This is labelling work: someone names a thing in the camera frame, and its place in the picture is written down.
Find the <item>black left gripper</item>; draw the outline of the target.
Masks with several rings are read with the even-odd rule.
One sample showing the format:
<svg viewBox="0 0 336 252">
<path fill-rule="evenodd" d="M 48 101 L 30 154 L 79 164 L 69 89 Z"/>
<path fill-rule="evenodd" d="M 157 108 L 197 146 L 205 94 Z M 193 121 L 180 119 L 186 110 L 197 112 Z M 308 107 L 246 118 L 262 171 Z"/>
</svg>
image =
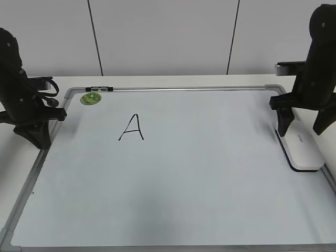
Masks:
<svg viewBox="0 0 336 252">
<path fill-rule="evenodd" d="M 67 116 L 56 95 L 39 92 L 28 83 L 17 39 L 1 28 L 1 104 L 9 123 L 19 125 L 14 132 L 38 149 L 51 146 L 48 120 L 64 121 Z"/>
</svg>

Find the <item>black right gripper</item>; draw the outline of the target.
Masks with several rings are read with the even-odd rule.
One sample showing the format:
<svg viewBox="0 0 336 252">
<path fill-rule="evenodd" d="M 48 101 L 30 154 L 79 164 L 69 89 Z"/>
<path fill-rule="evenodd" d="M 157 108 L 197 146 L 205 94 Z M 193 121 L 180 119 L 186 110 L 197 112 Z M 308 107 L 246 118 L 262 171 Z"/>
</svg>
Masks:
<svg viewBox="0 0 336 252">
<path fill-rule="evenodd" d="M 335 5 L 322 4 L 309 21 L 311 44 L 303 72 L 296 76 L 292 91 L 270 98 L 277 111 L 278 134 L 285 136 L 295 119 L 291 108 L 317 110 L 313 125 L 317 135 L 336 121 L 335 111 Z"/>
</svg>

